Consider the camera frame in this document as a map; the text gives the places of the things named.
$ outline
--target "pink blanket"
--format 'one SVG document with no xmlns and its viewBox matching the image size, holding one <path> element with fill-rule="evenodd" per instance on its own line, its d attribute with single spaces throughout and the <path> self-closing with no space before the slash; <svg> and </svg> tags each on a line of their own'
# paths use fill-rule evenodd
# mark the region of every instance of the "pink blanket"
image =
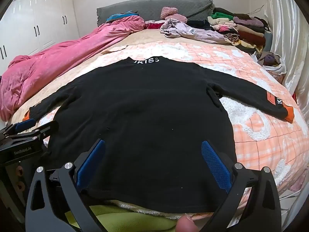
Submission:
<svg viewBox="0 0 309 232">
<path fill-rule="evenodd" d="M 102 24 L 75 41 L 56 44 L 33 56 L 19 55 L 9 64 L 0 83 L 0 117 L 7 121 L 29 98 L 51 81 L 86 59 L 144 29 L 145 21 L 129 16 Z"/>
</svg>

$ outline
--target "orange plaid bedsheet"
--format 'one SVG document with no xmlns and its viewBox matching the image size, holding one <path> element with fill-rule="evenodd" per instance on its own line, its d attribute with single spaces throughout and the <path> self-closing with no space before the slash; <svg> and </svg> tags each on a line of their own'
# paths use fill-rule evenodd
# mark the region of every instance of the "orange plaid bedsheet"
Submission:
<svg viewBox="0 0 309 232">
<path fill-rule="evenodd" d="M 161 41 L 115 47 L 111 53 L 99 56 L 74 78 L 127 57 L 144 60 L 152 56 L 194 62 L 209 69 L 246 79 L 281 98 L 285 104 L 293 106 L 295 118 L 290 124 L 234 99 L 228 97 L 221 99 L 233 124 L 238 162 L 246 168 L 255 170 L 261 170 L 264 166 L 270 167 L 279 193 L 290 187 L 304 172 L 309 161 L 309 139 L 308 127 L 300 109 L 289 92 L 245 52 L 217 45 L 199 46 Z M 43 117 L 37 126 L 52 120 L 58 108 Z M 248 193 L 249 191 L 245 192 L 242 205 L 246 203 Z"/>
</svg>

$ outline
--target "orange sleeve patch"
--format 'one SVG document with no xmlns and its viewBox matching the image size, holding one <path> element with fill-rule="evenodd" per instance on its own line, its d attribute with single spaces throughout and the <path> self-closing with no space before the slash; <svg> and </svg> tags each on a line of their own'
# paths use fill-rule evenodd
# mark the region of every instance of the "orange sleeve patch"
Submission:
<svg viewBox="0 0 309 232">
<path fill-rule="evenodd" d="M 29 118 L 30 118 L 30 111 L 27 111 L 23 118 L 23 121 L 28 120 Z"/>
<path fill-rule="evenodd" d="M 268 100 L 270 103 L 276 105 L 275 96 L 272 95 L 270 92 L 267 92 L 267 100 Z"/>
<path fill-rule="evenodd" d="M 294 108 L 292 106 L 288 106 L 283 103 L 283 107 L 288 111 L 288 116 L 286 116 L 285 120 L 289 123 L 293 123 L 294 120 Z"/>
</svg>

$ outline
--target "green sweater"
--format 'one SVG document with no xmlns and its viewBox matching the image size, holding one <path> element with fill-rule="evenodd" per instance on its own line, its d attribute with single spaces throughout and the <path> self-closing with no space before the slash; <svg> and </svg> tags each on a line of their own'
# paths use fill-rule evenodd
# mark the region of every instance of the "green sweater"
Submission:
<svg viewBox="0 0 309 232">
<path fill-rule="evenodd" d="M 216 12 L 215 14 L 211 15 L 212 19 L 217 18 L 229 18 L 230 20 L 233 20 L 233 17 L 224 13 Z"/>
</svg>

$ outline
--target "wardrobe door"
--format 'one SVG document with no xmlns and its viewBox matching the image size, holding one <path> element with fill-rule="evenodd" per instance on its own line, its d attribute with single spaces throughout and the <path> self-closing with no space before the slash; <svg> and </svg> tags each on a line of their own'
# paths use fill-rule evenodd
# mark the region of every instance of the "wardrobe door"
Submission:
<svg viewBox="0 0 309 232">
<path fill-rule="evenodd" d="M 40 50 L 46 49 L 55 43 L 53 39 L 51 14 L 52 3 L 50 0 L 32 0 L 35 27 L 40 42 Z"/>
<path fill-rule="evenodd" d="M 4 43 L 4 16 L 0 20 L 0 75 L 2 75 L 7 69 L 7 65 L 5 63 L 5 55 L 3 51 L 3 47 L 1 45 Z"/>
<path fill-rule="evenodd" d="M 61 1 L 62 0 L 51 0 L 51 13 L 53 14 L 52 22 L 56 43 L 61 43 L 67 40 L 65 33 L 66 20 L 64 17 Z"/>
<path fill-rule="evenodd" d="M 40 49 L 37 25 L 32 10 L 33 3 L 32 0 L 16 0 L 16 4 L 15 13 L 18 24 L 16 30 L 20 35 L 18 43 L 20 46 L 19 55 L 33 55 Z"/>
<path fill-rule="evenodd" d="M 20 36 L 17 28 L 18 4 L 13 1 L 1 19 L 0 29 L 0 58 L 3 60 L 2 69 L 6 69 L 9 63 L 20 53 Z"/>
<path fill-rule="evenodd" d="M 77 29 L 73 0 L 61 0 L 62 10 L 65 18 L 65 33 L 67 40 L 79 38 Z"/>
</svg>

